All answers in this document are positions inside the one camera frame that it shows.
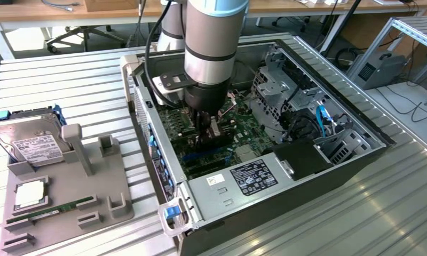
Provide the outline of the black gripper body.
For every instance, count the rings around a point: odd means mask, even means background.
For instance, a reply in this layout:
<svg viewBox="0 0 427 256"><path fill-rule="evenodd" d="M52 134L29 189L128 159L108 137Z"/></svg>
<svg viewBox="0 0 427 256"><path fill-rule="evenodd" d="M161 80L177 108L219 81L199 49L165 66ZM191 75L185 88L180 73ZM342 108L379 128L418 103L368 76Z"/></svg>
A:
<svg viewBox="0 0 427 256"><path fill-rule="evenodd" d="M228 87L231 79L227 79L219 84L195 84L184 88L185 103L196 111L216 113L225 104Z"/></svg>

